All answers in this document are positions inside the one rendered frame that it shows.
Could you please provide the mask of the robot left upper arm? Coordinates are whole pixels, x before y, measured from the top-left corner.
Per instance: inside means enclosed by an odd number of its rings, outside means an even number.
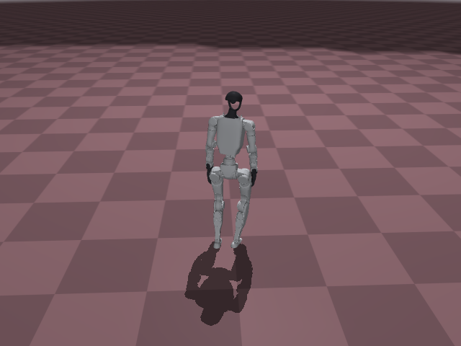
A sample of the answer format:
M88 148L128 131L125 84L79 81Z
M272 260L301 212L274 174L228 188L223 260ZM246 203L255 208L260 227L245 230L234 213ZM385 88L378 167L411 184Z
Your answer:
M207 131L207 146L210 148L215 148L217 146L217 141L214 140L216 131L217 131L217 120L219 116L211 117L208 121L208 131Z

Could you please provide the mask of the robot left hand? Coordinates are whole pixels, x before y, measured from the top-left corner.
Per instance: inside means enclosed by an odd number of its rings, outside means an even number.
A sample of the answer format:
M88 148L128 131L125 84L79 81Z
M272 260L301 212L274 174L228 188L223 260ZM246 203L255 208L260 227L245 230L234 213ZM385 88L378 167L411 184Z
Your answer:
M208 182L209 182L210 184L212 184L212 183L211 183L211 180L210 180L210 178L209 178L209 175L210 175L210 170L211 170L212 168L213 168L213 166L210 168L210 165L209 165L209 164L206 164L206 169L207 169L207 180L208 180Z

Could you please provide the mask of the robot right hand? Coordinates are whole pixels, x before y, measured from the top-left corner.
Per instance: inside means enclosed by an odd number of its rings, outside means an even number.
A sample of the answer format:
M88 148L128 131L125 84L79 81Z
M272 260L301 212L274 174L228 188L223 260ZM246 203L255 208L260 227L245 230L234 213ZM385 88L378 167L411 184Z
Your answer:
M252 185L251 186L254 186L254 183L255 183L255 180L256 180L256 174L257 174L256 169L252 169L252 172L251 172L251 176L252 176L251 183L252 183Z

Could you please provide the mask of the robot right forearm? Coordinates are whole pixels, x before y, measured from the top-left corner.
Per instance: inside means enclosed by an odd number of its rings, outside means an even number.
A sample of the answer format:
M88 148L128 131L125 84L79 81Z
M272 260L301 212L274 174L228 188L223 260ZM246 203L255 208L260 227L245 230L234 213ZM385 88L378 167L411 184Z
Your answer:
M251 172L252 172L252 169L256 169L256 171L258 171L257 169L257 149L256 149L256 153L249 154L249 162L250 162Z

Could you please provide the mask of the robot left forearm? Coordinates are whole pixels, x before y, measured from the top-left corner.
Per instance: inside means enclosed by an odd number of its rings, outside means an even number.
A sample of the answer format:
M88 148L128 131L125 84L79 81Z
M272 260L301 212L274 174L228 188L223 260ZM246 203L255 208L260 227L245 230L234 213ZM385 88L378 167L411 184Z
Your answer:
M206 164L209 164L209 165L210 165L210 168L211 168L211 167L214 165L214 163L213 163L213 159L214 159L214 158L213 158L213 157L214 157L214 155L213 155L214 149L208 147L207 144L206 144L206 146L205 146L205 151L206 151L206 163L205 163L205 165L206 165Z

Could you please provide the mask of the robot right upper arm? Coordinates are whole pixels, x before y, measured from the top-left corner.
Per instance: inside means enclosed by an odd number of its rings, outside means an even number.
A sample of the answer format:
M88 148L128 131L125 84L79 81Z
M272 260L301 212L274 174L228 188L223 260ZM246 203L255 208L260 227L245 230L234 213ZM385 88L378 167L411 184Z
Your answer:
M243 128L247 131L247 141L248 145L246 146L247 152L249 154L256 153L256 133L255 133L255 123L252 120L243 120Z

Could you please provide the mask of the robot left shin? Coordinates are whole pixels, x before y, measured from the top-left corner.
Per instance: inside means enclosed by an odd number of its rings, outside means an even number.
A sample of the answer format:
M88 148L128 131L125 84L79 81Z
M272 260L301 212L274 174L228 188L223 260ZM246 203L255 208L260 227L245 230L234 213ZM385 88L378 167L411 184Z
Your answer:
M215 242L220 243L220 230L223 224L223 210L216 211L216 200L214 201L213 222L215 227Z

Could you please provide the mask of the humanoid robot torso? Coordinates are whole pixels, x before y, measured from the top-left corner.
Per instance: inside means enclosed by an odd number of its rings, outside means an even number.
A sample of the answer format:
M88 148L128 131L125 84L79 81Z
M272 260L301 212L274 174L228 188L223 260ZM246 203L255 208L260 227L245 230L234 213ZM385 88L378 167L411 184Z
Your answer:
M223 163L220 164L220 178L237 179L238 163L235 157L243 146L245 136L243 120L245 118L242 115L233 119L224 117L224 113L217 120L217 146L219 153L226 155Z

